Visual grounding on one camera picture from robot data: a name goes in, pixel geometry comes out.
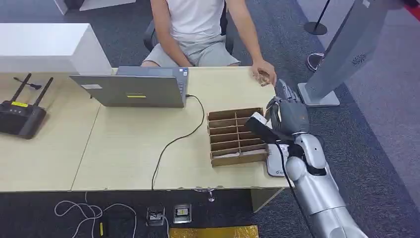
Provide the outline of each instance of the laptop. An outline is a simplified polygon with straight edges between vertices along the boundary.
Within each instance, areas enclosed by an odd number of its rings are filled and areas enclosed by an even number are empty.
[[[188,68],[122,66],[116,75],[71,75],[106,107],[185,107]]]

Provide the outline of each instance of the router antenna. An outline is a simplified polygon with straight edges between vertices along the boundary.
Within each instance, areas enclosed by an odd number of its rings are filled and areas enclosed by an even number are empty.
[[[50,86],[51,82],[53,81],[53,79],[54,79],[54,78],[53,78],[53,77],[51,77],[51,78],[48,80],[48,83],[44,86],[44,89],[42,90],[41,94],[38,96],[38,98],[37,98],[36,102],[34,103],[34,106],[38,106],[38,105],[39,105],[39,103],[41,102],[42,98],[44,97],[44,94],[46,93],[46,91],[47,91],[47,89],[49,88],[49,86]]]
[[[19,97],[19,94],[22,92],[23,87],[25,87],[26,83],[29,81],[29,78],[32,76],[31,73],[28,73],[28,75],[26,76],[25,80],[23,80],[23,82],[20,84],[19,88],[17,89],[17,91],[14,93],[12,99],[10,100],[11,102],[16,101],[17,97]]]

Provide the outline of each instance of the robotic arm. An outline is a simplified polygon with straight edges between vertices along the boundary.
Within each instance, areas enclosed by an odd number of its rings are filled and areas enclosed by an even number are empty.
[[[304,215],[311,219],[316,237],[367,238],[347,211],[322,145],[307,133],[309,121],[305,105],[290,97],[287,100],[274,97],[267,106],[267,123],[263,121],[261,115],[255,115],[246,126],[267,144],[289,145],[284,173],[295,184],[295,198],[301,204],[299,207],[303,207]]]

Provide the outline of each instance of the black router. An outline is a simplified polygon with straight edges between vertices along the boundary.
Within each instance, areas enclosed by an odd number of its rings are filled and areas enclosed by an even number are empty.
[[[37,98],[33,105],[17,102],[16,99],[22,92],[26,83],[32,74],[28,74],[25,80],[22,82],[20,87],[10,101],[4,101],[0,104],[0,132],[16,135],[25,139],[31,139],[34,137],[36,131],[41,125],[47,112],[45,109],[39,107],[44,94],[49,88],[53,78],[50,78],[48,83],[45,85],[41,94]]]

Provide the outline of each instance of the cardboard divider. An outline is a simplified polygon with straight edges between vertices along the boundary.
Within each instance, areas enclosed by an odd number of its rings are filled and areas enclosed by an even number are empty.
[[[236,126],[220,127],[220,128],[209,128],[210,135],[220,135],[220,134],[229,134],[237,133]]]
[[[236,126],[235,119],[224,119],[224,120],[213,120],[209,121],[210,128],[219,128],[219,127],[227,127],[227,126]]]
[[[248,140],[239,141],[239,147],[259,145],[259,144],[264,144],[264,142],[260,139],[248,139]]]
[[[236,141],[238,140],[237,133],[231,134],[221,134],[221,135],[210,135],[210,143],[226,142],[226,141]]]
[[[247,109],[241,109],[236,110],[236,116],[237,118],[250,118],[254,112],[259,112],[263,114],[262,108],[247,108]]]
[[[235,110],[212,112],[207,116],[209,121],[212,120],[223,120],[223,119],[235,119]]]
[[[213,143],[210,146],[212,151],[234,149],[239,147],[239,141]]]
[[[266,144],[259,144],[259,145],[250,145],[250,146],[242,146],[241,147],[242,152],[248,152],[248,151],[253,151],[253,150],[262,150],[262,149],[267,149],[267,145]]]
[[[236,123],[238,125],[245,125],[245,123],[248,121],[249,118],[237,118]]]
[[[222,156],[222,155],[229,155],[229,154],[235,154],[235,153],[239,153],[239,148],[213,151],[211,155],[214,157],[214,156]]]
[[[249,129],[246,126],[239,125],[238,126],[238,133],[240,133],[240,132],[250,132],[250,131],[249,131]]]
[[[239,132],[239,140],[248,140],[248,139],[258,139],[258,136],[254,135],[252,132]]]
[[[237,109],[207,115],[212,166],[266,160],[267,145],[245,126],[255,112],[263,114],[263,109]]]

